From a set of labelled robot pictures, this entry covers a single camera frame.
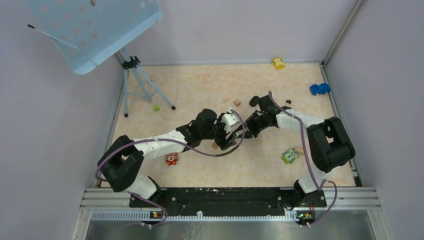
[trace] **wooden block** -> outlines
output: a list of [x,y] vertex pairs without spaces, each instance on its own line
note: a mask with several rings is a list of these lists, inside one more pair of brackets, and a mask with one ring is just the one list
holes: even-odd
[[220,146],[218,146],[215,142],[212,144],[212,148],[218,149]]
[[295,147],[294,148],[294,151],[296,152],[296,153],[298,153],[298,154],[302,154],[302,155],[305,155],[305,153],[304,153],[304,149],[303,148],[301,148],[301,147]]
[[234,105],[236,107],[240,106],[240,104],[242,104],[242,102],[240,100],[238,100],[238,99],[234,100]]

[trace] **gray wall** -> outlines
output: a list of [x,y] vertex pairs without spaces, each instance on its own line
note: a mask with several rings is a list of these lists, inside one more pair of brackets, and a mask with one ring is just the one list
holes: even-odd
[[329,65],[366,185],[397,239],[423,239],[424,1],[368,1]]
[[0,239],[68,239],[122,72],[76,75],[21,0],[0,1]]
[[129,44],[144,65],[322,61],[356,0],[158,0]]

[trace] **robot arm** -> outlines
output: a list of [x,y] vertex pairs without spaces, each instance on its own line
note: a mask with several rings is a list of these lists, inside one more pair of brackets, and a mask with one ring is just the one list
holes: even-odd
[[[290,107],[283,107],[286,112],[291,114],[290,116],[275,106],[269,95],[261,97],[258,105],[260,111],[255,111],[245,121],[247,128],[245,138],[256,138],[262,130],[268,127],[287,129],[300,134],[301,125],[294,118],[297,116],[302,120],[303,132],[307,133],[304,137],[309,141],[310,155],[313,161],[311,172],[318,185],[355,156],[355,149],[339,118],[316,118],[296,112]],[[318,190],[310,172],[306,172],[302,178],[296,181],[294,187],[301,196]]]
[[[204,109],[189,124],[177,127],[175,130],[159,136],[144,138],[150,140],[148,142],[124,148],[106,162],[100,168],[100,171],[114,192],[127,191],[149,199],[159,190],[159,186],[150,177],[139,173],[143,161],[149,161],[170,153],[188,151],[199,146],[202,140],[215,140],[219,146],[233,145],[235,144],[234,140],[226,139],[226,137],[231,127],[237,123],[240,123],[240,119],[232,112],[231,108],[218,118],[214,111]],[[158,139],[176,142],[159,141]],[[122,146],[139,140],[142,139],[131,140],[127,135],[120,136],[97,165],[100,165],[107,156]]]

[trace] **tripod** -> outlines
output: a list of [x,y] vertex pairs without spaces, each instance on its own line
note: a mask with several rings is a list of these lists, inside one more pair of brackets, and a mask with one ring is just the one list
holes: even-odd
[[[165,102],[171,107],[172,110],[175,110],[175,106],[168,100],[168,98],[164,95],[164,93],[153,83],[153,81],[147,76],[147,74],[142,70],[142,68],[139,66],[139,59],[137,58],[137,56],[130,56],[127,52],[127,50],[125,49],[125,47],[120,49],[120,52],[122,54],[122,56],[125,59],[125,62],[122,63],[122,67],[123,67],[123,76],[124,76],[124,80],[123,80],[123,88],[124,88],[124,104],[125,104],[125,112],[124,112],[124,116],[128,117],[128,95],[133,95],[136,97],[140,97],[140,98],[145,98],[147,101],[151,102],[153,96],[158,93],[164,100]],[[130,74],[130,70],[132,71],[132,74],[134,74],[135,79],[138,82],[138,85],[140,86],[141,90],[143,91],[143,95],[141,94],[137,94],[137,93],[133,93],[133,92],[129,92],[128,91],[128,76]],[[143,77],[146,79],[146,81],[154,88],[154,91],[152,94],[150,94],[147,89],[145,84],[143,83],[142,79],[139,76],[139,73],[141,73],[141,75],[143,75]]]

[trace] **tripod leg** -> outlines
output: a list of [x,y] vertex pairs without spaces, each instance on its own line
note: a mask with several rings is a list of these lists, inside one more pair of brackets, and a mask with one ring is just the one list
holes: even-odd
[[143,75],[146,81],[156,90],[156,92],[165,100],[165,102],[171,107],[172,110],[175,110],[175,106],[168,100],[167,96],[153,83],[153,81],[147,76],[147,74],[142,70],[140,66],[137,66],[138,71]]
[[123,113],[124,117],[128,117],[128,71],[127,69],[123,70],[123,98],[125,104],[125,111]]
[[149,92],[147,92],[146,86],[143,83],[142,79],[140,78],[139,73],[135,68],[131,68],[132,74],[134,74],[135,79],[138,82],[138,85],[140,86],[141,90],[143,91],[144,97],[147,99],[147,101],[151,101],[152,97],[150,96]]

